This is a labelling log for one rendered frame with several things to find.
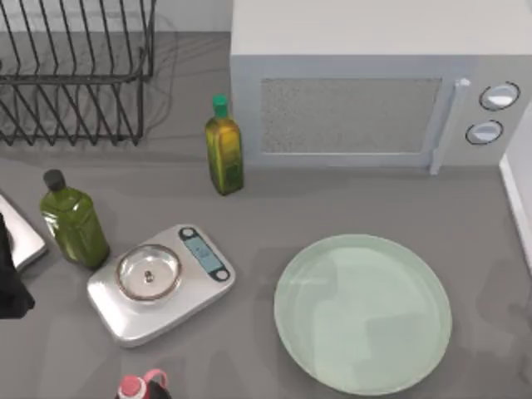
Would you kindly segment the pale green plate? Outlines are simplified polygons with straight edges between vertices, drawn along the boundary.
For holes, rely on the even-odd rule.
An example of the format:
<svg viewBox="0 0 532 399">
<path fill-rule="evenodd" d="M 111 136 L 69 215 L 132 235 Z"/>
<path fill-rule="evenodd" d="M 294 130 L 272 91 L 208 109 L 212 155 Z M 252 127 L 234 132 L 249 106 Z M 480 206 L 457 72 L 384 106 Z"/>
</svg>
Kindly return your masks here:
<svg viewBox="0 0 532 399">
<path fill-rule="evenodd" d="M 433 269 L 409 248 L 369 234 L 327 237 L 298 252 L 278 279 L 273 319 L 310 377 L 371 397 L 429 376 L 453 324 Z"/>
</svg>

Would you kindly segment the large microwave knob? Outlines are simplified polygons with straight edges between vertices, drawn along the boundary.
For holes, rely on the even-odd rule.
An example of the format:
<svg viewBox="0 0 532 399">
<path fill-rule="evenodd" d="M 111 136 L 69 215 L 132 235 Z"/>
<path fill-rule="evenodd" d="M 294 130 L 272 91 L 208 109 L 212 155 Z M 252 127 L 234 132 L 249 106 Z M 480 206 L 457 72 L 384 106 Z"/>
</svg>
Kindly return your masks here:
<svg viewBox="0 0 532 399">
<path fill-rule="evenodd" d="M 513 82 L 488 86 L 480 94 L 479 103 L 488 111 L 501 111 L 512 106 L 520 97 L 520 89 Z"/>
</svg>

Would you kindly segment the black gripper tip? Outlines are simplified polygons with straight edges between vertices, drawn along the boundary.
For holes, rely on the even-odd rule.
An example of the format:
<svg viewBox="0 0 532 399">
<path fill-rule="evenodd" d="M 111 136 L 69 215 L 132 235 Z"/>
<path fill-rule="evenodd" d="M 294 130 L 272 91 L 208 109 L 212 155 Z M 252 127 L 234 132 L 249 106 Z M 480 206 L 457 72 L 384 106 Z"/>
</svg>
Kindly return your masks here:
<svg viewBox="0 0 532 399">
<path fill-rule="evenodd" d="M 24 318 L 34 307 L 35 300 L 14 266 L 7 227 L 0 213 L 0 320 Z"/>
</svg>

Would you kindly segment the pale microwave oven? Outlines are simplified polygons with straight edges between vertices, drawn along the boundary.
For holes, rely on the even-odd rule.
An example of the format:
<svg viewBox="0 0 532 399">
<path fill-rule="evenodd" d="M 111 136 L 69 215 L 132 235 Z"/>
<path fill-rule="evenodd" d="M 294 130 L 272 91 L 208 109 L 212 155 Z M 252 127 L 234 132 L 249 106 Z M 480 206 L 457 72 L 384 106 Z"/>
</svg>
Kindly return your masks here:
<svg viewBox="0 0 532 399">
<path fill-rule="evenodd" d="M 497 166 L 532 102 L 532 0 L 234 0 L 233 55 L 436 57 L 454 83 L 470 80 L 445 167 Z M 485 110 L 488 86 L 513 82 L 519 99 Z M 504 133 L 471 145 L 466 131 L 498 121 Z"/>
</svg>

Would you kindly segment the green-capped olive oil bottle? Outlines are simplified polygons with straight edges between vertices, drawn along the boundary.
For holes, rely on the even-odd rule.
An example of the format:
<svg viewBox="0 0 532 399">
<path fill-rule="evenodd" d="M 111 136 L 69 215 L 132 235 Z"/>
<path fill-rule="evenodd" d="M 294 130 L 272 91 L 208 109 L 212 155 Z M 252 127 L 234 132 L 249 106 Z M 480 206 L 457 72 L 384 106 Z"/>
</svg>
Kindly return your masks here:
<svg viewBox="0 0 532 399">
<path fill-rule="evenodd" d="M 211 181 L 220 195 L 230 195 L 244 187 L 241 132 L 229 115 L 226 95 L 214 95 L 214 115 L 205 126 Z"/>
</svg>

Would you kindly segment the black-capped green bottle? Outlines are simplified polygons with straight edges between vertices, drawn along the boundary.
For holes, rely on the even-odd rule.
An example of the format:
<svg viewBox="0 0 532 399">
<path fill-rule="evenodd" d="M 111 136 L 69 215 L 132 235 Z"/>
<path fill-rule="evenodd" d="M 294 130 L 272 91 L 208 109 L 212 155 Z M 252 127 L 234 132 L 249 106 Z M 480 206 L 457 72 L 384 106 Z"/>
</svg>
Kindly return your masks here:
<svg viewBox="0 0 532 399">
<path fill-rule="evenodd" d="M 63 257 L 90 270 L 106 261 L 110 247 L 91 197 L 67 185 L 58 169 L 43 175 L 47 192 L 40 212 Z"/>
</svg>

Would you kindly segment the small microwave knob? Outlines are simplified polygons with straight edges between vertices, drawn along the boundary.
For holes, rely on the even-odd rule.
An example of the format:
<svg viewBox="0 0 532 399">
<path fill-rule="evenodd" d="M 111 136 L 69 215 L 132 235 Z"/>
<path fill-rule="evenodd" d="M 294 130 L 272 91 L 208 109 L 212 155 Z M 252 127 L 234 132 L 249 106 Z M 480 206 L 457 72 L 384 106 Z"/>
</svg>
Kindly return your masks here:
<svg viewBox="0 0 532 399">
<path fill-rule="evenodd" d="M 471 145 L 488 145 L 497 141 L 504 133 L 504 127 L 498 121 L 486 121 L 474 124 L 465 133 Z"/>
</svg>

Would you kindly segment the silver kitchen scale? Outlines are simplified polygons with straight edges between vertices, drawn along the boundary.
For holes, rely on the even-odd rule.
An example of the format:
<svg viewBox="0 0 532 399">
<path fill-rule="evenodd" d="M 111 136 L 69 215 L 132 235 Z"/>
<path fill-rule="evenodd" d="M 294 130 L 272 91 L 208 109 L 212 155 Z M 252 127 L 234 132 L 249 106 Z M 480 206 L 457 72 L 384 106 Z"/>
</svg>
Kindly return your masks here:
<svg viewBox="0 0 532 399">
<path fill-rule="evenodd" d="M 202 229 L 177 224 L 108 261 L 86 290 L 114 340 L 138 347 L 216 302 L 235 279 Z"/>
</svg>

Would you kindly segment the pink-capped dark bottle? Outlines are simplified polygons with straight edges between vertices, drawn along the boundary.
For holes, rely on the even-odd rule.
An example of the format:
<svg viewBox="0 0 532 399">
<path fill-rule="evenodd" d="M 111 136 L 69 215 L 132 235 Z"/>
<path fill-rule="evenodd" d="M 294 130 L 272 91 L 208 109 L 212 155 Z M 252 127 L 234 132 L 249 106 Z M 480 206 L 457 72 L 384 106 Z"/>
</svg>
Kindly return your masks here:
<svg viewBox="0 0 532 399">
<path fill-rule="evenodd" d="M 151 369 L 144 376 L 125 375 L 120 380 L 114 399 L 172 399 L 167 376 L 161 369 Z"/>
</svg>

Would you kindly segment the silver metal slab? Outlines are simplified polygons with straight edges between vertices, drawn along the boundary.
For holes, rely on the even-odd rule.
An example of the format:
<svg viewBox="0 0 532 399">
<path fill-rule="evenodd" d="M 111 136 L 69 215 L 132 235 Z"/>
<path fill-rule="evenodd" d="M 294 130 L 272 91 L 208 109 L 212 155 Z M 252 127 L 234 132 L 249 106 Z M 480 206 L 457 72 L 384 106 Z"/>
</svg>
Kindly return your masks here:
<svg viewBox="0 0 532 399">
<path fill-rule="evenodd" d="M 41 235 L 24 219 L 15 207 L 0 194 L 2 213 L 12 248 L 12 260 L 17 271 L 21 272 L 30 263 L 40 258 L 47 250 Z"/>
</svg>

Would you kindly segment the microwave oven door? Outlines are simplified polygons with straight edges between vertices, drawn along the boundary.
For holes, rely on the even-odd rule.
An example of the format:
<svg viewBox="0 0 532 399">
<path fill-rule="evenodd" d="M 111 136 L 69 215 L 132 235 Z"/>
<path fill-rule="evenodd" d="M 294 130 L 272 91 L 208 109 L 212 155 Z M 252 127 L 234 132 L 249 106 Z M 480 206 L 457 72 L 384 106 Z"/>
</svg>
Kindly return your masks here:
<svg viewBox="0 0 532 399">
<path fill-rule="evenodd" d="M 247 166 L 425 168 L 452 96 L 436 57 L 233 55 Z"/>
</svg>

